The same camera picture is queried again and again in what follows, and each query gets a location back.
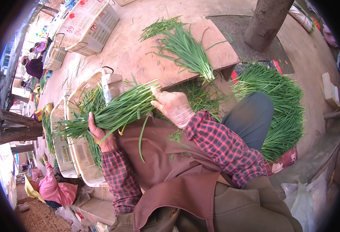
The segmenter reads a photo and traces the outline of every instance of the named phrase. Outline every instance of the knee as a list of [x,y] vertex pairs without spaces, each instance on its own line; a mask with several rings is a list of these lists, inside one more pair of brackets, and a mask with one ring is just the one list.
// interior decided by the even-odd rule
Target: knee
[[263,92],[254,92],[254,93],[251,93],[250,97],[253,98],[253,102],[256,105],[264,108],[271,114],[274,113],[274,104],[268,95],[266,95]]

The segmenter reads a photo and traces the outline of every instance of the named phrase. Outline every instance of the red circular mark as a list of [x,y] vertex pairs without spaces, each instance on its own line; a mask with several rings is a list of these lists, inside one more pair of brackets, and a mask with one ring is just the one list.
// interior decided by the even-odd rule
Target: red circular mark
[[76,17],[76,13],[70,13],[70,19],[74,19]]
[[88,3],[88,0],[81,0],[80,1],[80,6],[84,6],[86,3]]

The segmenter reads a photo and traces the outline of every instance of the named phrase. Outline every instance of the concrete floor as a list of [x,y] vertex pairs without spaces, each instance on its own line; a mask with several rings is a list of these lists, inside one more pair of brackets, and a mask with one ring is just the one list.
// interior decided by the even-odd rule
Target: concrete floor
[[[48,81],[44,93],[40,97],[38,108],[43,108],[48,102],[54,102],[54,104],[58,102],[66,92],[67,85],[65,84],[61,88],[61,84],[67,77],[72,82],[70,88],[74,89],[94,70],[105,65],[114,68],[115,73],[120,74],[120,63],[116,57],[138,44],[141,30],[158,18],[182,15],[181,21],[192,23],[205,20],[206,16],[252,16],[256,2],[257,0],[216,0],[213,2],[206,0],[137,0],[123,7],[116,4],[113,8],[120,16],[120,20],[108,38],[103,51],[87,57],[77,53],[67,53],[62,67],[54,71]],[[298,84],[303,87],[305,94],[302,104],[307,108],[304,113],[307,122],[305,123],[306,134],[297,145],[300,157],[326,132],[323,113],[332,111],[324,100],[321,75],[329,72],[333,84],[340,87],[339,73],[331,51],[319,30],[309,35],[292,16],[288,15],[277,37],[294,69],[294,74],[290,74],[290,77],[298,80]],[[75,78],[77,69],[79,69],[78,77]],[[220,80],[220,86],[223,86],[224,92],[228,92],[230,84]],[[48,154],[42,138],[38,138],[38,142],[37,162],[41,152],[44,151]]]

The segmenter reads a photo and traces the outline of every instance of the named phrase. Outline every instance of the gray cloth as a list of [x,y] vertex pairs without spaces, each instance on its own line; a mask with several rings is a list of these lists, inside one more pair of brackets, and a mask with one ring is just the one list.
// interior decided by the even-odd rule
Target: gray cloth
[[238,134],[248,147],[260,151],[273,114],[273,101],[268,95],[254,92],[239,101],[221,123]]

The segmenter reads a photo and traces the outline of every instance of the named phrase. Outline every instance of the styrofoam box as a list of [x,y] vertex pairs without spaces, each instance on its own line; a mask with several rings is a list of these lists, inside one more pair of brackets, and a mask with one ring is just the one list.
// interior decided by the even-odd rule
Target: styrofoam box
[[[50,113],[52,131],[64,129],[64,127],[57,122],[66,118],[65,102],[65,97],[62,97]],[[68,145],[66,138],[64,136],[57,136],[53,141],[56,160],[62,176],[65,178],[78,178],[80,171],[78,170],[73,151],[70,145]]]
[[[68,120],[73,119],[72,112],[79,112],[75,103],[82,100],[84,97],[82,93],[95,88],[101,81],[102,76],[107,73],[108,72],[104,68],[99,68],[86,81],[83,81],[80,86],[69,96],[66,102]],[[97,168],[94,164],[88,141],[83,137],[70,138],[70,141],[78,169],[84,182],[90,187],[109,186],[99,168]]]
[[81,39],[66,50],[85,56],[100,53],[118,20],[117,13],[107,3]]
[[79,0],[56,31],[55,47],[69,47],[78,42],[106,4],[106,0]]
[[43,68],[55,71],[62,67],[67,51],[63,47],[54,48],[53,46],[53,43],[50,44],[50,49],[47,51]]
[[117,2],[120,6],[125,6],[126,4],[134,2],[135,0],[114,0],[114,1]]

